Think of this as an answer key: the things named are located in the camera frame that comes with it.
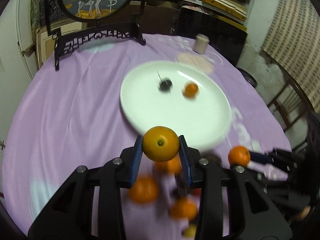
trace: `shelf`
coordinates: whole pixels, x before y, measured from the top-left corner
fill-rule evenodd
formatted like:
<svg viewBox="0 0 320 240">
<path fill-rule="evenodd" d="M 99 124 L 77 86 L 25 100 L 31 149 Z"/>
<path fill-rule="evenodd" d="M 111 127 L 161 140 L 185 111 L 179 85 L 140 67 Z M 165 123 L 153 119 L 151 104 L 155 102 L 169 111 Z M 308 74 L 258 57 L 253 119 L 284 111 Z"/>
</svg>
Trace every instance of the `shelf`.
<svg viewBox="0 0 320 240">
<path fill-rule="evenodd" d="M 238 19 L 237 17 L 234 17 L 233 15 L 227 13 L 226 11 L 224 10 L 221 10 L 220 8 L 217 8 L 213 5 L 210 5 L 208 3 L 205 3 L 205 2 L 202 2 L 202 1 L 199 1 L 199 0 L 183 0 L 183 1 L 187 1 L 187 2 L 191 2 L 191 3 L 194 3 L 194 4 L 197 4 L 197 5 L 200 5 L 200 6 L 203 6 L 203 7 L 206 7 L 210 10 L 213 10 L 213 11 L 216 11 L 216 12 L 219 12 L 227 17 L 229 17 L 230 19 L 233 19 L 234 21 L 238 22 L 238 23 L 241 23 L 242 25 L 244 25 L 244 21 Z"/>
</svg>

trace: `beige circle on tablecloth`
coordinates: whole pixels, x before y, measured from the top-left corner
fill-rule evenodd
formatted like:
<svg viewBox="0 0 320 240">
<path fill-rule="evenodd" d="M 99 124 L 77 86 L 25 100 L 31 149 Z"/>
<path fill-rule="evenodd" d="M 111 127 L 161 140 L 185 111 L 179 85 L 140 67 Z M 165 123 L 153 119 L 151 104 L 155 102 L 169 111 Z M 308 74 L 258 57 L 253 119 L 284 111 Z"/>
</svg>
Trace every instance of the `beige circle on tablecloth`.
<svg viewBox="0 0 320 240">
<path fill-rule="evenodd" d="M 204 56 L 184 52 L 178 55 L 177 61 L 179 63 L 193 66 L 206 74 L 210 74 L 214 70 L 213 65 Z"/>
</svg>

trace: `black round object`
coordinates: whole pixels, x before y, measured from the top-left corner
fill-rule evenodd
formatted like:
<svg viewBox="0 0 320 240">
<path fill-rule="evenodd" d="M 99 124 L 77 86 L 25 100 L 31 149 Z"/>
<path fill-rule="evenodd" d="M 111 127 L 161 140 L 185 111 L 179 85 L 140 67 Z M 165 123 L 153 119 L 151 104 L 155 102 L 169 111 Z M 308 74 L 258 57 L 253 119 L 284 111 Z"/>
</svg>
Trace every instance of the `black round object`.
<svg viewBox="0 0 320 240">
<path fill-rule="evenodd" d="M 241 72 L 241 74 L 243 75 L 244 79 L 250 85 L 252 85 L 254 88 L 257 87 L 258 83 L 257 83 L 257 81 L 255 80 L 255 78 L 252 75 L 250 75 L 247 71 L 243 70 L 242 68 L 238 68 L 237 67 L 237 70 L 239 70 Z"/>
<path fill-rule="evenodd" d="M 159 89 L 163 92 L 169 91 L 171 87 L 172 87 L 172 82 L 170 79 L 164 79 L 159 84 Z"/>
</svg>

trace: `table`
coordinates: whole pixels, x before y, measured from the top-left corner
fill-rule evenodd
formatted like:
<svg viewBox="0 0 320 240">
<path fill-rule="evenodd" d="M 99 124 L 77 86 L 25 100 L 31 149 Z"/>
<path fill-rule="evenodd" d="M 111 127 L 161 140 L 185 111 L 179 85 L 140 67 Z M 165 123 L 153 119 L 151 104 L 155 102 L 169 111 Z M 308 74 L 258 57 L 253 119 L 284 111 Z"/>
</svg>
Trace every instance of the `table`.
<svg viewBox="0 0 320 240">
<path fill-rule="evenodd" d="M 225 140 L 212 152 L 221 157 L 224 167 L 229 167 L 229 150 L 239 144 L 260 152 L 273 147 L 290 150 L 282 128 L 263 100 L 216 50 L 209 46 L 206 54 L 199 56 L 191 49 L 192 39 L 147 34 L 144 38 L 145 46 L 134 40 L 92 41 L 62 59 L 58 72 L 51 56 L 36 74 L 12 121 L 3 162 L 7 211 L 24 233 L 77 166 L 103 166 L 133 146 L 137 133 L 121 111 L 119 93 L 124 76 L 144 62 L 189 62 L 221 87 L 232 108 L 233 121 Z M 139 174 L 151 173 L 152 166 L 143 156 Z M 272 166 L 250 166 L 268 177 L 286 179 Z M 170 196 L 174 177 L 164 177 L 160 187 L 161 198 L 147 206 L 132 204 L 127 191 L 121 191 L 128 240 L 181 239 L 188 222 L 168 217 L 174 203 Z"/>
</svg>

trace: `plate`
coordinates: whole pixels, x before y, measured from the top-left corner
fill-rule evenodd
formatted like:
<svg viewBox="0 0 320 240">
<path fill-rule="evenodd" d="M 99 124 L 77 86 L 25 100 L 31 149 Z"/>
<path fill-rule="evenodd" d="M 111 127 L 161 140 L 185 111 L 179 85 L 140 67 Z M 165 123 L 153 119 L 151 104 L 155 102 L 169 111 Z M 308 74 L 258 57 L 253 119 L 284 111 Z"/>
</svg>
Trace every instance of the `plate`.
<svg viewBox="0 0 320 240">
<path fill-rule="evenodd" d="M 172 81 L 169 92 L 159 90 L 160 77 Z M 199 87 L 194 99 L 182 94 L 188 82 Z M 122 81 L 120 102 L 141 135 L 154 126 L 166 126 L 199 151 L 217 145 L 231 126 L 231 108 L 220 87 L 194 67 L 172 61 L 150 61 L 131 70 Z"/>
</svg>

